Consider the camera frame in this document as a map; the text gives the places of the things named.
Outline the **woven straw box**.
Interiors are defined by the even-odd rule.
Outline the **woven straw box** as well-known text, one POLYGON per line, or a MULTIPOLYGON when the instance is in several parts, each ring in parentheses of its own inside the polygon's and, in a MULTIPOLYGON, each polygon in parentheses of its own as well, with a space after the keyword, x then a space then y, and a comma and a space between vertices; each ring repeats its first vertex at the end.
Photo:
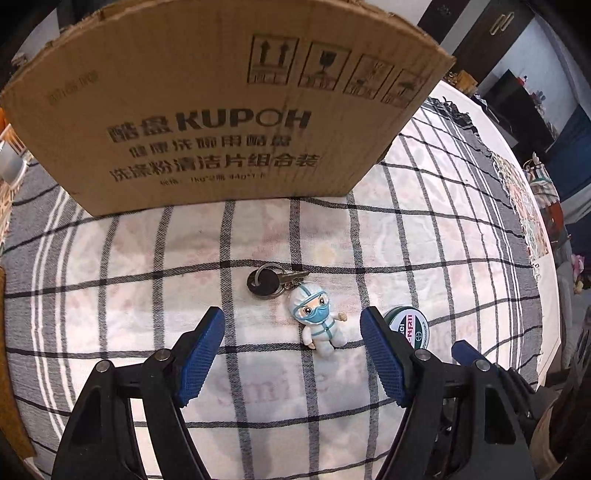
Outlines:
POLYGON ((14 393, 8 362, 5 312, 6 273, 0 272, 0 377, 1 377, 1 432, 16 455, 25 460, 34 458, 36 452, 21 418, 14 393))

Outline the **silver metal cup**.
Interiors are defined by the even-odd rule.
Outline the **silver metal cup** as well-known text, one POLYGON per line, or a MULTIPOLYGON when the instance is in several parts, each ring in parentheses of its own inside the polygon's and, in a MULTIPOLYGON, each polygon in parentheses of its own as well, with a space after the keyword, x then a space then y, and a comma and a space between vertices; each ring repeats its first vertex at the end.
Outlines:
POLYGON ((2 141, 0 147, 0 177, 13 189, 22 180, 26 163, 8 142, 2 141))

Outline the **white fruit basket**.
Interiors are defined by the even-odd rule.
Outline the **white fruit basket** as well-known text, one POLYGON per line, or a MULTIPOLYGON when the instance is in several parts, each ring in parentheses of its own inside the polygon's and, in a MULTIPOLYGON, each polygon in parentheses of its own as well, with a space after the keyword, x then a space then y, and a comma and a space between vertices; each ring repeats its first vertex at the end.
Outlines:
POLYGON ((11 124, 1 132, 1 244, 8 234, 12 205, 27 169, 34 159, 11 124))

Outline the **plaid tablecloth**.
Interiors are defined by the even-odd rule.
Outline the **plaid tablecloth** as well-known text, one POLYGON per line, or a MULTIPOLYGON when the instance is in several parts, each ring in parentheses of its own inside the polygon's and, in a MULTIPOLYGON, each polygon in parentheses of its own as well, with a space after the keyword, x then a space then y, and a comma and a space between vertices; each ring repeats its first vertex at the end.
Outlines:
POLYGON ((374 306, 450 360, 464 340, 539 380, 545 245, 522 226, 511 151, 471 101, 462 131, 427 102, 345 197, 226 201, 94 217, 37 162, 1 262, 7 359, 49 478, 96 363, 144 361, 221 308, 225 335, 183 408, 218 479, 369 479, 403 412, 360 334, 374 306), (410 307, 413 314, 401 316, 410 307))

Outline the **brown cardboard box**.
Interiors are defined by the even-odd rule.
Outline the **brown cardboard box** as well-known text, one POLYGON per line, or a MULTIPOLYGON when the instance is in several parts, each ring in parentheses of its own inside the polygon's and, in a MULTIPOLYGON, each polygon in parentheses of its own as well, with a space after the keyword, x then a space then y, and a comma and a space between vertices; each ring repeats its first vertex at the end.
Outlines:
POLYGON ((46 46, 1 104, 94 216, 342 197, 454 62, 362 1, 120 1, 46 46))

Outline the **black key with ring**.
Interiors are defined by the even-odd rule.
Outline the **black key with ring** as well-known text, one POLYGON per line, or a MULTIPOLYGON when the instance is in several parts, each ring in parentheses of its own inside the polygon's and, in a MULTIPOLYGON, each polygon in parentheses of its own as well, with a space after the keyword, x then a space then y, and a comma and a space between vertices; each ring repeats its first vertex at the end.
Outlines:
POLYGON ((291 271, 279 264, 266 263, 253 270, 246 279, 249 292, 259 298, 273 299, 294 289, 307 279, 308 271, 291 271))

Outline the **black television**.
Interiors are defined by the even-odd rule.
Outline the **black television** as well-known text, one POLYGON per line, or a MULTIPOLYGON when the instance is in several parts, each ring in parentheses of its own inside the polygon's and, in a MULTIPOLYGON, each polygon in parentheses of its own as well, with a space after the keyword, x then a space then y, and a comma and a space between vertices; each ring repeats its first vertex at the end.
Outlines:
POLYGON ((538 97, 529 93, 511 70, 496 81, 484 99, 510 137, 511 149, 521 165, 533 155, 543 164, 551 162, 550 151, 559 133, 538 97))

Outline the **astronaut medic figurine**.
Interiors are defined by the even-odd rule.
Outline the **astronaut medic figurine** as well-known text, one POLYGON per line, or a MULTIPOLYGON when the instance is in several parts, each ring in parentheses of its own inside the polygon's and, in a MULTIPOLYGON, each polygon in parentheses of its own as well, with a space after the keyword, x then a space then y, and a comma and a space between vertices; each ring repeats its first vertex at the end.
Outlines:
POLYGON ((329 358, 336 348, 346 345, 341 324, 348 321, 344 312, 332 311, 331 298, 322 286, 304 282, 288 297, 287 308, 297 323, 303 326, 301 341, 322 358, 329 358))

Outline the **green round tin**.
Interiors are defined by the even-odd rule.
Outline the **green round tin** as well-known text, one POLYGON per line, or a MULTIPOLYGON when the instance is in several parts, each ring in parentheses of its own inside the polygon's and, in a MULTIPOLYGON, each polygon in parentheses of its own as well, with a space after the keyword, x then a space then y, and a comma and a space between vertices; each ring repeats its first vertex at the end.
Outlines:
POLYGON ((425 315, 412 306, 396 306, 385 315, 392 331, 403 335, 414 349, 427 349, 430 341, 429 324, 425 315))

